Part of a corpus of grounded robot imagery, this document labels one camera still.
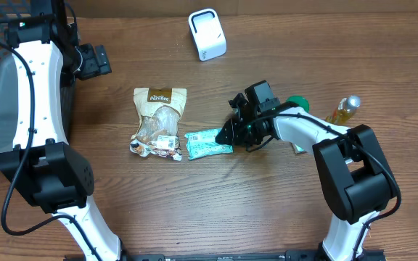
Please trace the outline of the beige Pantree snack pouch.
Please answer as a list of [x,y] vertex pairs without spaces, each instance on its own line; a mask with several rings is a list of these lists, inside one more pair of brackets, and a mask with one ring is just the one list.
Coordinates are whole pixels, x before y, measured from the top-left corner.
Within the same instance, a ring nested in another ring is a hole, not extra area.
[[185,88],[136,88],[134,104],[139,128],[131,137],[130,151],[141,157],[155,155],[180,161],[178,124],[186,102]]

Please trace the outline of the yellow Vim liquid bottle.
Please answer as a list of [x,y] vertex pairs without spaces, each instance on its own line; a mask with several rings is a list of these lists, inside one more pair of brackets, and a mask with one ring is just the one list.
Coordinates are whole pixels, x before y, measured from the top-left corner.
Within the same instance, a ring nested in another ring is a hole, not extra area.
[[332,114],[326,117],[326,121],[334,125],[344,125],[356,114],[360,106],[361,99],[359,96],[345,97],[333,110]]

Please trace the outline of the Kleenex tissue pack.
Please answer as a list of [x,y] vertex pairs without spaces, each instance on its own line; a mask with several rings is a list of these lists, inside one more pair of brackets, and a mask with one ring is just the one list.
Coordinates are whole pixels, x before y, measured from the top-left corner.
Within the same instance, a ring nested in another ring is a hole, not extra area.
[[300,146],[298,146],[296,144],[292,144],[292,147],[293,147],[294,152],[296,154],[304,154],[304,153],[306,153],[306,150],[305,149],[301,148]]

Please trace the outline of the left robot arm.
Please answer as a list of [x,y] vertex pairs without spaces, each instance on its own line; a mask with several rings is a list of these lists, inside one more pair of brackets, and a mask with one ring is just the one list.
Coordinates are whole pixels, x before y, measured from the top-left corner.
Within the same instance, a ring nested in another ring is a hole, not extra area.
[[85,260],[124,260],[125,249],[106,224],[88,160],[67,141],[63,91],[77,80],[111,72],[103,46],[83,44],[63,1],[32,1],[30,15],[9,22],[6,41],[17,68],[17,127],[0,171],[31,206],[60,221]]

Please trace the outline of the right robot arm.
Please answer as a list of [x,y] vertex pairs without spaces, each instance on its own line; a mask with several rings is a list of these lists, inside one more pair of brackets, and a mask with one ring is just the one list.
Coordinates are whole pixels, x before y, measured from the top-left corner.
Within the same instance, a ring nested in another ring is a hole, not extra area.
[[385,260],[382,250],[365,249],[364,240],[373,222],[398,210],[401,191],[369,126],[348,128],[314,117],[294,101],[280,101],[264,80],[229,105],[234,114],[216,143],[254,152],[276,139],[314,156],[331,223],[317,249],[287,250],[286,260]]

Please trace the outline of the teal snack packet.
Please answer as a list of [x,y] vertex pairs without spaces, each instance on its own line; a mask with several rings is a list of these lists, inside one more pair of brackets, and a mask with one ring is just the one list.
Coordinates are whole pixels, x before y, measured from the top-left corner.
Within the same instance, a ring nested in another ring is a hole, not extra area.
[[193,133],[186,133],[184,137],[187,139],[187,151],[189,160],[196,160],[206,156],[217,154],[231,154],[233,146],[226,144],[218,144],[216,136],[221,129],[202,130]]

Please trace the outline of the green lid white jar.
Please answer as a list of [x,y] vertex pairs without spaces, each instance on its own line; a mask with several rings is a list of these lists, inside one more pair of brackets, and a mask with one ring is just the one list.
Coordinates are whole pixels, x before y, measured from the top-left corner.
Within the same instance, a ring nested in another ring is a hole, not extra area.
[[287,99],[287,102],[293,102],[297,104],[299,107],[303,108],[306,112],[309,112],[310,110],[310,104],[308,100],[304,96],[290,96]]

